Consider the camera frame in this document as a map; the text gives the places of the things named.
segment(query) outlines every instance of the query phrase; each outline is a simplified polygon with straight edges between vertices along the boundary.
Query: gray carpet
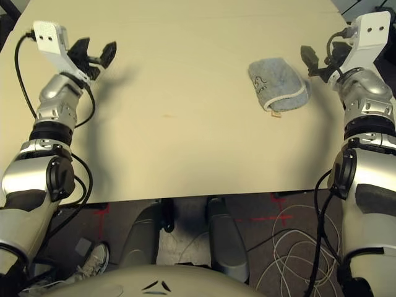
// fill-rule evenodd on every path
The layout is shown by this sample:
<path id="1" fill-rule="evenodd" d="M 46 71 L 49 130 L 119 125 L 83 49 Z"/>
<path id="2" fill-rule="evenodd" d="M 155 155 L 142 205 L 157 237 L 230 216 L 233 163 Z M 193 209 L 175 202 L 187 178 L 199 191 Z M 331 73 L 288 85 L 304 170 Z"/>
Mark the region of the gray carpet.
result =
<path id="1" fill-rule="evenodd" d="M 327 191 L 320 191 L 319 200 L 323 201 L 326 195 Z M 270 196 L 270 194 L 227 195 L 224 197 L 231 216 L 236 220 L 246 248 L 249 249 L 271 236 L 274 218 L 278 215 L 280 209 L 298 204 L 312 205 L 313 193 L 295 194 L 283 197 L 280 200 Z M 140 211 L 151 203 L 150 200 L 111 203 L 108 212 L 102 215 L 98 214 L 96 210 L 83 210 L 50 241 L 41 256 L 57 262 L 62 268 L 59 275 L 67 277 L 75 270 L 77 265 L 84 263 L 84 259 L 74 250 L 79 239 L 84 237 L 93 242 L 106 241 L 111 248 L 111 264 L 108 270 L 116 269 L 123 244 L 133 221 Z M 175 229 L 172 233 L 161 231 L 157 263 L 172 265 L 180 260 L 197 265 L 210 264 L 209 237 L 207 233 L 204 233 L 206 230 L 204 220 L 206 197 L 185 197 L 175 199 L 174 203 L 176 209 Z M 69 210 L 63 211 L 55 220 L 60 222 L 69 213 Z M 327 213 L 340 230 L 342 211 L 341 203 L 337 198 L 332 201 Z M 312 209 L 293 207 L 287 210 L 282 218 L 277 222 L 275 231 L 282 228 L 300 228 L 313 236 L 316 234 L 316 217 Z M 329 239 L 335 246 L 337 243 L 335 232 L 330 227 L 330 223 L 327 223 L 326 227 Z M 281 256 L 286 255 L 294 243 L 302 240 L 307 239 L 298 234 L 289 235 L 280 242 L 278 252 Z M 312 261 L 314 246 L 301 244 L 293 251 L 293 255 Z M 251 286 L 256 286 L 261 273 L 272 261 L 272 241 L 249 253 Z M 325 269 L 325 261 L 322 259 L 321 262 L 321 268 Z M 288 260 L 288 266 L 302 277 L 309 278 L 311 266 L 307 263 L 290 259 Z M 286 270 L 284 276 L 291 295 L 302 296 L 307 286 L 304 280 L 296 277 L 288 270 Z M 334 275 L 332 281 L 338 295 L 340 295 L 341 291 Z M 268 270 L 259 290 L 267 296 L 280 296 L 280 274 L 276 265 Z M 320 293 L 321 296 L 334 296 L 333 289 L 328 282 L 320 288 Z M 283 295 L 288 296 L 284 286 Z"/>

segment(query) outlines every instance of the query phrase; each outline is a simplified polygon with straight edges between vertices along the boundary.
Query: gray cloth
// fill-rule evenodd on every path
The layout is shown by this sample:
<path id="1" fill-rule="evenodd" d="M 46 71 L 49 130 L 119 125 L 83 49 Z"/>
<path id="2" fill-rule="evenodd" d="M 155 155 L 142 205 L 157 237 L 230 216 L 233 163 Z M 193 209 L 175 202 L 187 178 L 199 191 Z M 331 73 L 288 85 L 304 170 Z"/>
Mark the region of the gray cloth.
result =
<path id="1" fill-rule="evenodd" d="M 308 102 L 309 83 L 282 58 L 263 59 L 249 65 L 249 76 L 259 103 L 277 112 L 293 110 Z"/>

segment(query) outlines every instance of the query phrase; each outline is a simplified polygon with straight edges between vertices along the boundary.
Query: sneaker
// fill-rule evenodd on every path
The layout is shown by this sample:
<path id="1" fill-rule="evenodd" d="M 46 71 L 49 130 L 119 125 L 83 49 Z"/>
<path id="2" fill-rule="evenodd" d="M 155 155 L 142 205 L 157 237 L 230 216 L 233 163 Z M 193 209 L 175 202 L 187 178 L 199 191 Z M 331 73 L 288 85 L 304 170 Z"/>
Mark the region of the sneaker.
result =
<path id="1" fill-rule="evenodd" d="M 83 267 L 77 266 L 77 278 L 85 279 L 105 272 L 109 264 L 110 253 L 105 243 L 97 244 Z"/>

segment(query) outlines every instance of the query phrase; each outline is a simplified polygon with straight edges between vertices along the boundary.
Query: black cable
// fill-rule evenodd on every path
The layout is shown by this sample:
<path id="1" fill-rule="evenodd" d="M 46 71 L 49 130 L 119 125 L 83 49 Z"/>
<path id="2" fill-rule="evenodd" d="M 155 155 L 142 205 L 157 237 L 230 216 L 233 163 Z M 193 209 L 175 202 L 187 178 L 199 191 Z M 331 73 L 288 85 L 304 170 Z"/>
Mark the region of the black cable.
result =
<path id="1" fill-rule="evenodd" d="M 321 214 L 319 215 L 319 221 L 317 224 L 317 239 L 316 239 L 314 263 L 312 265 L 311 276 L 309 277 L 309 285 L 308 285 L 307 290 L 305 291 L 304 297 L 310 297 L 310 295 L 314 289 L 317 272 L 319 271 L 319 258 L 321 255 L 321 244 L 322 244 L 322 237 L 323 237 L 323 232 L 324 232 L 325 212 L 326 212 L 327 207 L 329 206 L 332 198 L 333 198 L 333 194 L 330 193 L 328 198 L 325 200 Z"/>
<path id="2" fill-rule="evenodd" d="M 325 174 L 323 174 L 321 176 L 321 178 L 319 178 L 319 180 L 317 181 L 316 185 L 315 185 L 315 190 L 314 190 L 314 207 L 315 207 L 315 213 L 316 213 L 316 217 L 317 217 L 317 221 L 319 224 L 319 216 L 320 216 L 320 212 L 319 212 L 319 203 L 317 201 L 317 193 L 319 190 L 319 186 L 321 185 L 321 183 L 323 182 L 323 180 L 326 178 L 326 176 L 328 176 L 331 173 L 332 170 L 327 171 Z M 341 264 L 341 258 L 340 256 L 337 254 L 336 250 L 334 249 L 334 247 L 331 245 L 329 238 L 327 237 L 327 234 L 325 232 L 325 230 L 323 229 L 323 233 L 322 233 L 322 237 L 323 240 L 325 241 L 326 246 L 328 247 L 329 251 L 331 252 L 331 254 L 333 255 L 334 259 Z"/>
<path id="3" fill-rule="evenodd" d="M 320 213 L 319 213 L 319 204 L 318 204 L 318 201 L 317 201 L 317 193 L 318 193 L 319 187 L 321 186 L 321 183 L 323 182 L 323 180 L 324 180 L 328 175 L 330 175 L 331 172 L 332 172 L 332 170 L 330 169 L 330 170 L 327 171 L 325 174 L 323 174 L 323 175 L 321 176 L 321 178 L 319 178 L 319 180 L 317 181 L 317 183 L 316 183 L 316 185 L 315 185 L 315 190 L 314 190 L 314 206 L 315 206 L 316 217 L 317 217 L 318 220 L 319 220 L 319 215 L 320 215 Z"/>
<path id="4" fill-rule="evenodd" d="M 327 53 L 329 62 L 335 66 L 335 70 L 337 70 L 337 72 L 340 74 L 340 78 L 343 76 L 343 73 L 342 73 L 341 69 L 339 68 L 339 66 L 337 65 L 337 63 L 333 60 L 332 53 L 330 52 L 330 45 L 332 44 L 332 41 L 335 37 L 342 37 L 343 33 L 344 32 L 334 33 L 332 36 L 330 36 L 330 38 L 326 44 L 326 53 Z"/>
<path id="5" fill-rule="evenodd" d="M 87 118 L 86 118 L 84 121 L 82 121 L 80 124 L 77 124 L 77 125 L 75 126 L 76 128 L 78 128 L 78 127 L 84 125 L 84 124 L 87 123 L 90 119 L 92 119 L 93 115 L 95 114 L 95 110 L 96 110 L 96 108 L 97 108 L 97 106 L 96 106 L 96 104 L 95 104 L 95 99 L 94 99 L 94 97 L 93 97 L 93 94 L 92 94 L 92 91 L 91 91 L 91 88 L 89 87 L 89 85 L 88 85 L 88 84 L 85 84 L 84 89 L 87 90 L 87 93 L 88 93 L 88 95 L 89 95 L 89 98 L 91 99 L 91 102 L 92 102 L 92 110 L 91 110 L 91 113 L 90 113 L 89 117 L 87 117 Z"/>
<path id="6" fill-rule="evenodd" d="M 346 12 L 348 12 L 350 9 L 354 8 L 355 5 L 357 5 L 357 3 L 359 3 L 361 0 L 357 0 L 355 3 L 353 3 L 346 11 L 344 11 L 343 13 L 341 13 L 341 15 L 344 15 Z"/>
<path id="7" fill-rule="evenodd" d="M 384 1 L 378 6 L 378 8 L 382 8 L 382 7 L 385 5 L 386 2 L 388 2 L 388 0 L 384 0 Z"/>
<path id="8" fill-rule="evenodd" d="M 64 208 L 64 207 L 75 206 L 80 202 L 82 202 L 84 200 L 85 195 L 87 195 L 87 187 L 85 186 L 84 182 L 77 175 L 74 176 L 74 179 L 81 185 L 82 188 L 81 198 L 68 204 L 62 204 L 59 207 Z"/>
<path id="9" fill-rule="evenodd" d="M 285 229 L 279 230 L 278 232 L 274 233 L 272 236 L 266 238 L 265 240 L 261 241 L 260 243 L 257 243 L 255 246 L 247 249 L 246 252 L 251 252 L 252 250 L 257 249 L 259 246 L 262 246 L 264 243 L 267 243 L 268 241 L 270 241 L 275 236 L 277 236 L 277 235 L 279 235 L 279 234 L 281 234 L 283 232 L 287 232 L 287 231 L 300 231 L 300 232 L 304 233 L 305 235 L 307 235 L 308 237 L 310 237 L 313 240 L 315 240 L 315 238 L 313 236 L 311 236 L 309 233 L 307 233 L 307 232 L 305 232 L 303 230 L 300 230 L 300 229 L 297 229 L 297 228 L 285 228 Z"/>
<path id="10" fill-rule="evenodd" d="M 35 112 L 32 104 L 30 103 L 29 97 L 28 97 L 26 89 L 25 89 L 24 81 L 22 80 L 22 76 L 20 74 L 20 69 L 19 69 L 19 49 L 20 49 L 22 42 L 24 42 L 24 40 L 29 37 L 31 37 L 31 33 L 26 33 L 24 36 L 22 36 L 19 39 L 17 46 L 15 47 L 14 62 L 15 62 L 15 71 L 17 72 L 19 85 L 20 85 L 20 88 L 22 89 L 22 93 L 25 97 L 26 104 L 29 107 L 30 112 L 32 113 L 33 117 L 36 118 L 37 117 L 36 112 Z"/>

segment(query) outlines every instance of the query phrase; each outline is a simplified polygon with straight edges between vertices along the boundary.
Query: silver robot arm segment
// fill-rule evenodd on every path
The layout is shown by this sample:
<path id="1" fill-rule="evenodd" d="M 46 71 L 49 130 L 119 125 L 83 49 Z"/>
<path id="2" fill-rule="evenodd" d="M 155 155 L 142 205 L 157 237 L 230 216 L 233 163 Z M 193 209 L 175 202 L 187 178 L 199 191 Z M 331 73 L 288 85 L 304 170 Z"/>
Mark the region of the silver robot arm segment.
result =
<path id="1" fill-rule="evenodd" d="M 386 44 L 389 13 L 362 15 L 352 26 L 338 36 L 354 40 L 353 47 L 337 43 L 327 58 L 328 67 L 317 67 L 319 59 L 308 46 L 301 47 L 301 57 L 310 76 L 320 76 L 338 92 L 345 110 L 345 141 L 328 180 L 330 190 L 343 199 L 343 262 L 337 270 L 338 282 L 345 296 L 394 296 L 396 131 L 392 91 L 373 71 L 360 67 L 371 64 Z"/>
<path id="2" fill-rule="evenodd" d="M 90 92 L 90 81 L 100 73 L 90 63 L 94 60 L 107 68 L 116 53 L 113 42 L 105 46 L 100 58 L 88 57 L 89 38 L 77 41 L 66 51 L 66 30 L 62 28 L 60 38 L 59 28 L 62 27 L 54 23 L 35 22 L 37 40 L 58 42 L 43 46 L 37 41 L 39 50 L 47 58 L 50 54 L 50 61 L 58 62 L 55 65 L 60 73 L 41 91 L 29 140 L 22 144 L 2 177 L 6 203 L 0 209 L 1 296 L 15 295 L 23 288 L 27 267 L 42 245 L 60 200 L 74 191 L 70 144 L 77 123 L 77 105 L 83 89 Z"/>

